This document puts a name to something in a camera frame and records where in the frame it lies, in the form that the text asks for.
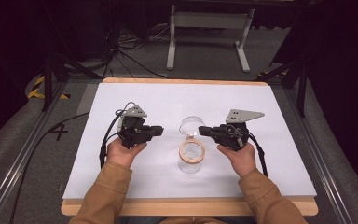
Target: hand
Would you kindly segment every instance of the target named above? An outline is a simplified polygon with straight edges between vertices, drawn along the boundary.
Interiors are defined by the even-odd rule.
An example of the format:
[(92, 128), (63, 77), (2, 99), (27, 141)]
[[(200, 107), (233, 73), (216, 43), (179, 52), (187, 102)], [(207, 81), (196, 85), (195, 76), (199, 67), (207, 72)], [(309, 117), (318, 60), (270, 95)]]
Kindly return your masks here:
[(232, 168), (240, 177), (249, 174), (255, 169), (255, 148), (252, 144), (247, 143), (239, 151), (234, 151), (222, 145), (218, 145), (217, 149), (228, 157)]
[(147, 145), (147, 143), (138, 144), (135, 147), (127, 149), (122, 146), (122, 141), (120, 138), (115, 139), (115, 141), (109, 143), (107, 146), (107, 161), (113, 161), (120, 165), (130, 168), (135, 159), (135, 156), (138, 155)]

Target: glass jar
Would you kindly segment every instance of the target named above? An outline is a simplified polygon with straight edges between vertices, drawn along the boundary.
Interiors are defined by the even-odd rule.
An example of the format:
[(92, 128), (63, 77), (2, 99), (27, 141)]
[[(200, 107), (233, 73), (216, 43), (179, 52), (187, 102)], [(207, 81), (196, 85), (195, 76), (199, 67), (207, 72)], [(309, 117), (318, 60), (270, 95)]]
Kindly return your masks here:
[(204, 126), (199, 117), (188, 117), (182, 120), (179, 128), (181, 134), (186, 135), (185, 142), (179, 147), (179, 168), (188, 174), (196, 173), (202, 166), (205, 157), (205, 147), (194, 136), (198, 134), (199, 126)]

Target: wire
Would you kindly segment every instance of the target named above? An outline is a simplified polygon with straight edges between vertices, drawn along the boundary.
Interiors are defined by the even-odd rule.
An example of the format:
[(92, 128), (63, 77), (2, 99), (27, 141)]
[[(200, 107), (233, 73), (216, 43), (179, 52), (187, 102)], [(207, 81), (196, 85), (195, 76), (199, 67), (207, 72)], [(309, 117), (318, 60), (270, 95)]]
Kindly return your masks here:
[(104, 77), (104, 75), (106, 74), (107, 66), (108, 66), (108, 64), (106, 64), (106, 67), (105, 67), (105, 69), (103, 70), (103, 77)]
[(119, 109), (119, 110), (117, 110), (117, 111), (115, 112), (116, 117), (112, 120), (112, 123), (109, 125), (109, 128), (108, 128), (107, 131), (106, 131), (106, 134), (105, 134), (105, 136), (104, 136), (104, 138), (103, 138), (103, 143), (101, 144), (101, 151), (100, 151), (100, 164), (101, 164), (101, 169), (102, 169), (103, 166), (104, 166), (104, 158), (107, 156), (106, 143), (107, 143), (107, 141), (109, 140), (109, 138), (111, 138), (112, 136), (114, 136), (116, 133), (114, 133), (113, 135), (111, 135), (111, 136), (109, 136), (109, 137), (108, 137), (108, 135), (109, 135), (110, 131), (112, 130), (113, 125), (115, 125), (116, 120), (123, 114), (124, 111), (126, 111), (127, 106), (128, 106), (128, 105), (131, 105), (131, 104), (136, 105), (134, 102), (128, 102), (128, 103), (126, 104), (126, 106), (124, 106), (124, 109)]
[(110, 67), (110, 64), (109, 64), (109, 72), (110, 72), (110, 75), (113, 77), (113, 71), (112, 71), (112, 68)]
[[(90, 71), (94, 71), (94, 70), (97, 70), (99, 68), (102, 68), (104, 67), (105, 65), (107, 65), (110, 61), (109, 60), (106, 60), (106, 61), (103, 61), (102, 63), (98, 63), (98, 64), (95, 64), (95, 65), (92, 65), (92, 66), (89, 66), (89, 67), (86, 67), (87, 69), (89, 69)], [(65, 67), (65, 69), (68, 71), (68, 72), (71, 72), (71, 73), (81, 73), (81, 71), (73, 68), (73, 67)]]
[(54, 27), (54, 30), (57, 32), (57, 35), (60, 37), (61, 42), (63, 43), (64, 47), (66, 48), (66, 50), (68, 51), (68, 53), (72, 56), (72, 58), (75, 58), (75, 56), (72, 54), (71, 50), (69, 50), (68, 45), (65, 42), (65, 39), (63, 38), (63, 36), (61, 35), (61, 32), (58, 30), (57, 26), (56, 26), (56, 22), (53, 21), (53, 19), (51, 18), (51, 15), (44, 3), (44, 1), (40, 1), (42, 4), (43, 9), (46, 11), (46, 14), (48, 14), (48, 19), (50, 21), (50, 24)]
[(125, 69), (127, 69), (127, 71), (130, 73), (130, 76), (131, 76), (131, 77), (134, 77), (133, 74), (131, 73), (130, 69), (129, 69), (128, 67), (126, 67), (126, 66), (124, 65), (124, 63), (123, 63), (116, 55), (115, 55), (115, 58), (121, 63), (121, 65), (122, 65)]
[(77, 118), (80, 118), (80, 117), (83, 117), (83, 116), (86, 116), (88, 115), (90, 112), (88, 113), (84, 113), (84, 114), (80, 114), (80, 115), (76, 115), (76, 116), (73, 116), (69, 119), (64, 119), (63, 121), (55, 124), (54, 126), (52, 126), (51, 128), (48, 129), (47, 132), (45, 132), (36, 142), (36, 144), (34, 145), (34, 148), (32, 149), (32, 152), (30, 154), (30, 157), (28, 158), (27, 162), (25, 163), (25, 166), (24, 166), (24, 170), (22, 172), (22, 177), (21, 177), (21, 180), (20, 180), (20, 185), (19, 185), (19, 189), (17, 190), (17, 194), (16, 194), (16, 199), (14, 201), (14, 205), (13, 205), (13, 208), (12, 208), (12, 211), (11, 211), (11, 216), (10, 216), (10, 224), (13, 223), (14, 221), (14, 216), (16, 214), (16, 209), (17, 209), (17, 203), (19, 201), (19, 198), (20, 198), (20, 194), (21, 194), (21, 188), (22, 188), (22, 185), (24, 183), (24, 180), (25, 180), (25, 176), (27, 174), (27, 170), (28, 170), (28, 166), (30, 164), (30, 161), (31, 161), (31, 158), (33, 157), (34, 155), (34, 152), (36, 151), (37, 147), (39, 146), (39, 144), (42, 142), (43, 138), (48, 134), (48, 133), (51, 133), (53, 132), (54, 130), (58, 129), (59, 127), (61, 127), (61, 125), (63, 125), (66, 121), (69, 121), (71, 119), (77, 119)]
[(236, 128), (231, 124), (228, 124), (226, 126), (226, 133), (233, 135), (234, 137), (237, 137), (237, 138), (241, 138), (246, 134), (245, 132), (243, 132), (241, 130), (241, 128)]
[(121, 54), (127, 56), (129, 59), (133, 60), (135, 63), (137, 63), (138, 65), (140, 65), (141, 67), (143, 67), (147, 72), (155, 75), (155, 76), (158, 76), (158, 77), (165, 77), (165, 78), (169, 78), (167, 76), (163, 76), (163, 75), (160, 75), (160, 74), (157, 74), (153, 71), (150, 71), (148, 68), (146, 68), (145, 66), (141, 65), (140, 63), (138, 63), (135, 59), (133, 59), (132, 57), (130, 57), (128, 54), (124, 53), (123, 51), (119, 50), (118, 52), (120, 52)]
[(167, 39), (167, 38), (164, 38), (164, 36), (168, 33), (169, 28), (170, 28), (170, 26), (165, 27), (164, 29), (159, 31), (156, 35), (154, 35), (152, 37), (148, 37), (146, 41), (143, 41), (140, 38), (134, 38), (132, 36), (131, 38), (127, 38), (125, 40), (118, 41), (118, 44), (125, 44), (125, 43), (134, 42), (132, 47), (127, 47), (127, 46), (120, 45), (120, 49), (126, 50), (126, 51), (130, 51), (130, 50), (133, 50), (133, 49), (141, 49), (144, 46), (146, 46), (147, 44), (159, 42), (161, 39)]
[(255, 136), (252, 135), (251, 133), (248, 133), (249, 134), (249, 138), (252, 139), (252, 141), (255, 143), (255, 146), (256, 146), (256, 149), (257, 149), (257, 152), (258, 152), (258, 158), (260, 159), (260, 163), (261, 163), (261, 167), (263, 168), (263, 174), (265, 176), (269, 176), (268, 172), (267, 172), (267, 165), (266, 165), (266, 161), (265, 161), (265, 158), (264, 158), (264, 151), (263, 151), (263, 148), (261, 148), (260, 145), (258, 145), (257, 143), (257, 140), (255, 140)]

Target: tan sleeve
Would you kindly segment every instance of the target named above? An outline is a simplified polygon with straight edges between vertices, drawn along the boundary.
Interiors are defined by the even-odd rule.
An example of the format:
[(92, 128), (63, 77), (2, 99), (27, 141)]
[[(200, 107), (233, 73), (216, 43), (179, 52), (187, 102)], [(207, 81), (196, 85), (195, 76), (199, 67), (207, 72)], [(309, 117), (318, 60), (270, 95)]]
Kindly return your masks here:
[(132, 170), (107, 161), (69, 223), (112, 224), (126, 199)]
[(278, 187), (257, 169), (243, 176), (238, 184), (258, 224), (307, 223), (298, 208), (283, 198)]

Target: white paper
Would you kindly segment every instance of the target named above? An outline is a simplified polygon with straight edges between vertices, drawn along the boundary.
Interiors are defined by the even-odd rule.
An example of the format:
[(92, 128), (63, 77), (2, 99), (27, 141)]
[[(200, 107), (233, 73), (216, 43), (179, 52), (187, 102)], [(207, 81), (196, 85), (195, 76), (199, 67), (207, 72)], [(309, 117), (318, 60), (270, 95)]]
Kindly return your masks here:
[[(264, 149), (268, 177), (281, 194), (316, 196), (269, 86), (103, 83), (96, 93), (64, 199), (84, 198), (100, 171), (98, 156), (105, 132), (115, 112), (128, 102), (136, 103), (146, 112), (145, 125), (160, 125), (164, 132), (148, 142), (135, 158), (127, 198), (242, 197), (238, 176), (212, 138), (196, 137), (206, 147), (197, 173), (183, 173), (177, 165), (179, 146), (186, 140), (179, 133), (181, 121), (197, 116), (206, 126), (219, 126), (225, 123), (231, 109), (265, 113), (246, 124)], [(256, 162), (262, 171), (257, 156)]]

